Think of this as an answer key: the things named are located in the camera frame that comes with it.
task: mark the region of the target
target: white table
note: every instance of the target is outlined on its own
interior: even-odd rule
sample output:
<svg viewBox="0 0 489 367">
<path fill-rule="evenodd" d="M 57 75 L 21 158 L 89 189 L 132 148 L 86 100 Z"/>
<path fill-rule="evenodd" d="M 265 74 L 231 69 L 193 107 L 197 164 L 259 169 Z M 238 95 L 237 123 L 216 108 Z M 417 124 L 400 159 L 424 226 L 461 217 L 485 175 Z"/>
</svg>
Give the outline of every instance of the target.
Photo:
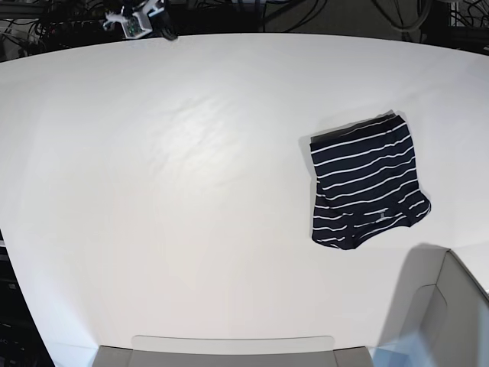
<svg viewBox="0 0 489 367">
<path fill-rule="evenodd" d="M 489 241 L 488 97 L 486 57 L 353 37 L 182 37 L 0 64 L 0 228 L 51 355 L 89 364 L 135 335 L 377 345 L 412 248 Z M 391 109 L 432 212 L 354 251 L 317 245 L 309 137 Z M 417 259 L 406 307 L 434 258 Z"/>
</svg>

